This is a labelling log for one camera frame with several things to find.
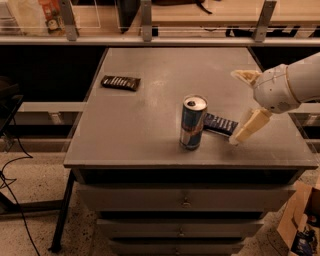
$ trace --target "cardboard box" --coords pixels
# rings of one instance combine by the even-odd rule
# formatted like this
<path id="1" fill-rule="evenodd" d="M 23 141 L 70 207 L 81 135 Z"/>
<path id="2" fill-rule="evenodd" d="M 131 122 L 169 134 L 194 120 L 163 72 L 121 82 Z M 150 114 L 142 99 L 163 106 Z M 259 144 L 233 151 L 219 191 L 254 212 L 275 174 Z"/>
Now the cardboard box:
<path id="1" fill-rule="evenodd" d="M 320 227 L 313 227 L 308 223 L 308 216 L 320 216 L 320 178 L 315 187 L 300 181 L 297 181 L 295 186 L 296 192 L 288 200 L 277 228 L 283 241 L 288 248 L 290 248 L 289 256 L 298 255 L 293 252 L 296 248 L 295 246 L 293 247 L 293 245 L 298 232 L 304 232 L 306 230 L 305 228 L 315 230 L 317 242 L 320 244 Z M 312 255 L 320 255 L 319 245 L 317 248 L 319 248 L 317 253 L 313 253 Z"/>

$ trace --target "energy drink can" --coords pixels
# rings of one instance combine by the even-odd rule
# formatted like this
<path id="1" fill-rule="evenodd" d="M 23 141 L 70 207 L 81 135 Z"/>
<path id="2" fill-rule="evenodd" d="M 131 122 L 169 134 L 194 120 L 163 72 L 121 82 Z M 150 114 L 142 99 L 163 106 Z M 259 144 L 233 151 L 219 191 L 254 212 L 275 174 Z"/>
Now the energy drink can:
<path id="1" fill-rule="evenodd" d="M 180 145 L 188 150 L 200 146 L 207 100 L 198 95 L 188 95 L 183 101 Z"/>

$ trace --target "dark candy bar wrapper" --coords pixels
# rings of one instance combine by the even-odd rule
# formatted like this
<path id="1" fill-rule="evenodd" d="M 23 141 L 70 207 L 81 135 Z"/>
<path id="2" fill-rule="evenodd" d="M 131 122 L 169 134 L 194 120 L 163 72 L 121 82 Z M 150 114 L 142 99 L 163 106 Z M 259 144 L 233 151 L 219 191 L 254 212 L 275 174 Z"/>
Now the dark candy bar wrapper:
<path id="1" fill-rule="evenodd" d="M 101 85 L 106 88 L 136 91 L 140 84 L 140 78 L 124 76 L 107 76 L 101 80 Z"/>
<path id="2" fill-rule="evenodd" d="M 204 119 L 203 129 L 229 137 L 232 135 L 237 125 L 238 122 L 207 113 Z"/>

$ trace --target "can lid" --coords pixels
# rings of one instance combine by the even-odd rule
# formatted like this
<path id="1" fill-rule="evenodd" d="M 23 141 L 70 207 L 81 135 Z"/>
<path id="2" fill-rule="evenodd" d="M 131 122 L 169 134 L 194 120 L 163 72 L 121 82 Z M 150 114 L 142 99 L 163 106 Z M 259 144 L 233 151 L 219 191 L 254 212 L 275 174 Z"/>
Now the can lid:
<path id="1" fill-rule="evenodd" d="M 203 97 L 191 95 L 185 98 L 184 106 L 191 110 L 200 111 L 207 107 L 207 101 Z"/>

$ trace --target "drawer handle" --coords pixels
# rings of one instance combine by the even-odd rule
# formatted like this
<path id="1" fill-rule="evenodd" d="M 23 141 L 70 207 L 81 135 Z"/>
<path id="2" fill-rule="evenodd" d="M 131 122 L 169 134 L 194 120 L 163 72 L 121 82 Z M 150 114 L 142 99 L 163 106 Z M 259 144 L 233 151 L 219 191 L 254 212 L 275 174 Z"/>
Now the drawer handle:
<path id="1" fill-rule="evenodd" d="M 181 205 L 182 205 L 183 208 L 190 208 L 191 207 L 191 203 L 188 202 L 188 198 L 187 197 L 184 198 L 184 201 L 181 203 Z"/>

